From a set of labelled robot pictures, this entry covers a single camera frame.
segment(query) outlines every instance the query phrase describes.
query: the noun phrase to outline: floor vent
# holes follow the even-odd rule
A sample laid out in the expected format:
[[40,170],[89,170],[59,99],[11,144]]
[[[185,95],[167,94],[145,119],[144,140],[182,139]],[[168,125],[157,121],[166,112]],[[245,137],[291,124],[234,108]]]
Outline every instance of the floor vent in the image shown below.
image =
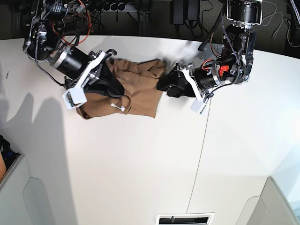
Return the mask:
[[155,225],[210,225],[214,213],[157,214]]

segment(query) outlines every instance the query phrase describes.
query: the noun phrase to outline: electric cable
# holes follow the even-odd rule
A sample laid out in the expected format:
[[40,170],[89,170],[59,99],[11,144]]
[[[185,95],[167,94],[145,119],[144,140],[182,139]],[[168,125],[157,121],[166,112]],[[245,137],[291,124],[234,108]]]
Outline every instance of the electric cable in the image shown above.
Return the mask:
[[101,11],[96,10],[92,14],[90,14],[90,17],[92,18],[92,20],[91,20],[92,26],[94,26],[95,24],[98,25],[99,30],[101,30],[101,27],[102,27],[103,28],[103,33],[105,34],[105,26],[101,22],[101,14],[102,14],[103,11],[104,11],[103,9]]
[[116,13],[116,22],[118,22],[119,21],[119,7],[117,7],[117,13]]
[[290,45],[291,47],[293,47],[293,48],[299,48],[300,45],[293,45],[292,42],[290,41],[289,35],[290,35],[291,25],[290,25],[290,23],[289,23],[288,20],[287,20],[286,22],[287,22],[288,25],[289,25],[289,28],[288,28],[287,33],[286,33],[286,39],[287,39],[287,42],[289,43],[289,45]]
[[[274,4],[274,3],[272,3],[272,2],[269,2],[269,1],[263,1],[263,2],[272,4],[272,5],[275,7],[275,11],[274,11],[272,14],[270,14],[270,15],[268,15],[268,16],[265,16],[265,17],[262,19],[262,26],[264,26],[264,27],[265,27],[265,26],[268,26],[268,25],[270,24],[270,22],[271,22],[271,20],[272,20],[272,18],[273,18],[273,16],[274,16],[275,14],[280,14],[280,15],[282,16],[282,20],[281,20],[279,26],[276,28],[276,30],[275,30],[275,31],[273,32],[273,34],[272,34],[272,39],[274,40],[274,39],[277,37],[277,34],[279,33],[279,30],[280,30],[282,24],[283,24],[284,22],[286,22],[287,25],[288,25],[288,30],[287,30],[287,32],[286,32],[286,39],[287,39],[287,42],[288,42],[289,45],[290,45],[291,47],[293,47],[293,48],[298,48],[298,47],[300,47],[300,45],[293,45],[293,44],[291,43],[291,41],[290,41],[291,24],[290,24],[289,20],[287,20],[287,19],[284,18],[284,15],[283,15],[282,12],[277,11],[277,6],[276,6],[276,4]],[[266,24],[263,24],[263,22],[264,22],[265,20],[267,20],[267,19],[269,19],[268,22],[267,22]]]
[[213,27],[210,29],[209,33],[207,34],[207,36],[205,37],[205,39],[203,40],[203,42],[201,43],[201,45],[199,46],[198,50],[203,52],[205,46],[208,44],[209,42],[209,38],[211,37],[212,33],[214,33],[217,29],[217,27],[220,24],[221,21],[221,15],[223,16],[223,14],[225,13],[225,5],[222,6],[221,11],[215,21],[215,24],[213,25]]
[[231,50],[232,50],[232,52],[233,52],[233,54],[234,54],[234,57],[235,57],[235,59],[236,59],[236,63],[238,64],[238,71],[237,71],[238,74],[236,75],[236,77],[235,77],[235,79],[234,79],[234,81],[233,81],[232,83],[227,83],[227,84],[224,84],[224,85],[222,85],[222,86],[217,87],[216,89],[214,89],[214,90],[208,95],[208,98],[213,97],[213,96],[214,96],[214,92],[215,92],[216,90],[218,90],[218,89],[220,89],[220,88],[222,88],[222,87],[225,87],[225,86],[233,85],[234,83],[236,83],[236,81],[237,81],[238,78],[240,77],[240,61],[239,61],[239,58],[238,58],[238,56],[237,56],[237,54],[236,54],[236,52],[235,52],[235,50],[234,50],[234,48],[233,48],[233,45],[232,45],[232,43],[231,43],[231,41],[230,41],[230,39],[229,39],[229,37],[228,37],[228,35],[227,35],[227,32],[226,32],[226,30],[225,30],[224,21],[223,21],[223,14],[221,14],[221,27],[222,27],[222,30],[223,30],[223,32],[224,32],[225,38],[226,38],[226,40],[227,40],[227,42],[228,42],[228,44],[229,44],[229,46],[230,46],[230,48],[231,48]]
[[284,18],[282,12],[277,11],[277,6],[276,6],[276,4],[274,4],[274,3],[272,3],[272,2],[269,2],[269,1],[263,1],[263,2],[264,2],[264,3],[269,3],[269,4],[271,4],[271,5],[273,5],[273,6],[275,7],[275,11],[274,11],[272,14],[267,15],[267,16],[265,16],[265,17],[262,19],[262,26],[263,26],[263,27],[266,27],[266,26],[268,26],[268,25],[270,24],[270,22],[271,22],[271,20],[272,20],[272,18],[273,18],[274,15],[280,14],[280,15],[282,16],[281,23],[279,24],[279,26],[276,28],[276,30],[275,30],[275,31],[273,32],[273,34],[272,34],[272,39],[274,40],[274,39],[277,37],[277,34],[278,34],[278,32],[279,32],[279,29],[281,28],[282,24],[284,23],[284,21],[285,21],[286,19]]
[[80,44],[80,43],[84,42],[84,41],[88,38],[88,36],[89,36],[89,34],[90,34],[90,30],[91,30],[91,22],[90,22],[90,13],[89,13],[88,9],[85,7],[85,5],[84,5],[80,0],[78,0],[78,1],[79,1],[80,4],[84,7],[85,12],[86,12],[86,14],[87,14],[87,16],[88,16],[88,20],[89,20],[89,25],[88,25],[89,29],[88,29],[88,33],[87,33],[87,35],[85,36],[85,38],[84,38],[82,41],[80,41],[80,42],[78,43],[78,44]]
[[[56,7],[57,3],[59,2],[59,0],[55,0],[55,2],[52,4],[52,6],[50,7],[49,11],[46,12],[46,14],[44,15],[44,17],[42,18],[42,20],[44,20],[45,18],[47,18],[47,16],[52,12],[52,10]],[[37,34],[36,34],[36,48],[35,48],[35,62],[36,62],[36,66],[43,71],[45,74],[47,74],[55,83],[57,83],[59,86],[64,86],[62,83],[58,82],[53,76],[51,76],[50,73],[48,73],[46,70],[44,70],[43,68],[40,67],[40,65],[38,64],[38,41],[39,41],[39,33],[41,31],[42,28],[42,23],[40,23],[37,27]]]
[[[285,2],[286,2],[286,4],[287,4],[287,6],[290,8],[291,13],[292,13],[292,16],[293,16],[294,20],[296,21],[296,20],[297,20],[296,14],[295,14],[295,11],[294,11],[293,7],[291,6],[291,3],[290,3],[288,0],[285,0]],[[300,28],[300,24],[295,23],[295,26],[296,26],[297,28]]]
[[174,27],[175,27],[175,31],[176,31],[177,36],[181,39],[181,36],[179,34],[180,25],[179,24],[174,24]]
[[299,14],[298,8],[297,8],[294,0],[290,0],[290,2],[291,2],[292,8],[294,9],[294,12],[295,12],[296,18],[298,20],[298,23],[300,24],[300,14]]
[[210,37],[210,48],[214,56],[216,56],[218,59],[221,58],[221,54],[215,49],[215,47],[212,45],[212,39],[213,39],[214,33],[212,33]]
[[[209,12],[209,11],[211,11],[211,10],[214,8],[214,6],[213,6],[213,4],[210,2],[210,0],[206,0],[206,1],[210,3],[211,8],[202,11],[202,13],[201,13],[201,19],[200,19],[200,16],[199,16],[199,17],[198,17],[198,20],[196,21],[195,24],[194,24],[194,21],[193,21],[193,20],[189,20],[189,21],[188,21],[188,24],[187,24],[187,21],[184,22],[185,26],[186,26],[187,28],[190,29],[190,31],[191,31],[191,33],[192,33],[192,36],[193,36],[194,38],[201,38],[201,37],[203,36],[203,34],[204,34],[203,30],[205,30],[205,32],[208,33],[208,31],[203,27],[203,13],[204,13],[204,12]],[[197,26],[199,26],[199,28],[200,28],[200,34],[198,34],[198,35],[196,35],[196,34],[194,33],[194,29],[195,29]]]
[[209,62],[209,61],[212,61],[212,59],[209,59],[209,60],[206,60],[203,64],[202,64],[202,70],[206,70],[206,69],[204,69],[204,66],[205,66],[205,64],[207,63],[207,62]]

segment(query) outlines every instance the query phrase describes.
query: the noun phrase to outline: red wire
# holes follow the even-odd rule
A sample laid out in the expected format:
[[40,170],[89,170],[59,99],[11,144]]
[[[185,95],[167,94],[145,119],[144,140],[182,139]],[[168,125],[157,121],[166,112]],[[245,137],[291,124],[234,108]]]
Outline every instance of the red wire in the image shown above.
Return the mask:
[[[88,30],[88,33],[87,33],[87,35],[85,36],[85,38],[84,38],[82,41],[80,41],[80,42],[78,43],[78,44],[80,44],[80,43],[84,42],[84,41],[86,40],[86,38],[89,36],[89,34],[90,34],[90,29],[91,29],[91,22],[90,22],[90,14],[89,14],[88,10],[85,8],[85,5],[84,5],[80,0],[78,0],[78,1],[80,2],[80,4],[81,4],[81,5],[83,6],[83,8],[85,9],[85,11],[86,11],[86,13],[87,13],[87,15],[88,15],[88,22],[89,22],[89,30]],[[54,28],[54,23],[52,23],[52,29],[53,29],[54,33],[56,33],[57,35],[59,35],[58,32],[57,32],[57,31],[55,30],[55,28]],[[71,43],[69,43],[68,41],[66,41],[64,37],[63,37],[62,39],[67,43],[67,45],[72,45]]]
[[206,60],[206,61],[202,64],[202,69],[203,69],[203,70],[207,70],[207,68],[204,68],[204,66],[205,66],[205,64],[206,64],[207,62],[209,62],[209,61],[212,61],[212,59]]

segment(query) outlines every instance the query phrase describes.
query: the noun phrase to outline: gray floor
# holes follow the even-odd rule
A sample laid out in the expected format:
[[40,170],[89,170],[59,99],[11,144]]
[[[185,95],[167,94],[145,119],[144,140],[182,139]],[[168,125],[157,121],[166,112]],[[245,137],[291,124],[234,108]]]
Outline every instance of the gray floor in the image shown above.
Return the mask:
[[[212,27],[221,9],[221,3],[218,0],[210,1],[214,5],[214,8],[209,12],[204,12],[203,14],[203,26],[207,30],[210,30],[210,28]],[[290,18],[290,15],[286,13],[286,3],[283,0],[269,1],[277,5],[277,11],[282,12],[285,18]],[[208,1],[201,1],[201,12],[210,8],[211,5],[208,3]],[[262,4],[263,16],[272,14],[274,10],[275,8],[273,7],[273,5],[265,2]],[[105,33],[103,31],[98,31],[95,27],[93,34],[128,36],[138,35],[138,24],[136,23],[136,21],[127,13],[119,12],[118,15],[118,22],[116,22],[116,13],[102,13],[101,21],[105,26]],[[285,53],[285,36],[287,32],[287,24],[284,23],[281,26],[276,39],[273,40],[271,38],[272,33],[281,23],[281,20],[281,15],[276,14],[272,18],[272,21],[268,26],[255,26],[254,29],[258,31],[258,36],[255,43],[256,49],[278,54]],[[0,5],[0,39],[11,39],[18,37],[11,30],[11,21],[11,13],[9,11],[9,8],[4,5]],[[150,21],[150,36],[160,38],[179,38],[176,34],[175,27],[169,23],[169,2],[155,1]],[[215,41],[219,44],[221,43],[222,34],[223,32],[221,26],[219,26],[214,35]],[[202,41],[204,36],[202,38],[194,38],[187,27],[180,27],[180,38],[182,39]]]

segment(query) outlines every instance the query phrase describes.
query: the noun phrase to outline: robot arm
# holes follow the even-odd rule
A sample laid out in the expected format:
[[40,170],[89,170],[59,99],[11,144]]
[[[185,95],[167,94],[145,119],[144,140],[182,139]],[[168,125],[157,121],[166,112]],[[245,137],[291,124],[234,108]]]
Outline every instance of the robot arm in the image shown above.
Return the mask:
[[[225,13],[231,23],[227,28],[224,27],[223,21]],[[170,97],[196,97],[192,108],[197,113],[203,112],[209,98],[213,97],[219,88],[249,80],[256,39],[256,31],[253,31],[252,27],[261,24],[261,2],[227,0],[217,22],[218,20],[224,33],[224,47],[219,55],[216,54],[217,59],[207,60],[199,68],[195,68],[194,64],[177,63],[173,70],[157,83],[157,89],[166,91]]]
[[[112,98],[122,97],[124,88],[106,64],[106,59],[116,55],[116,51],[110,49],[107,52],[90,52],[87,55],[76,48],[79,43],[79,33],[66,32],[59,27],[64,27],[63,18],[67,13],[66,0],[34,0],[30,17],[25,22],[28,29],[23,51],[35,61],[39,69],[57,84],[65,87],[63,99],[68,109],[83,105],[87,101],[85,96],[87,92]],[[74,44],[62,42],[66,33],[76,35]],[[63,73],[65,83],[59,83],[42,69],[39,65],[40,61],[49,62],[53,68]]]

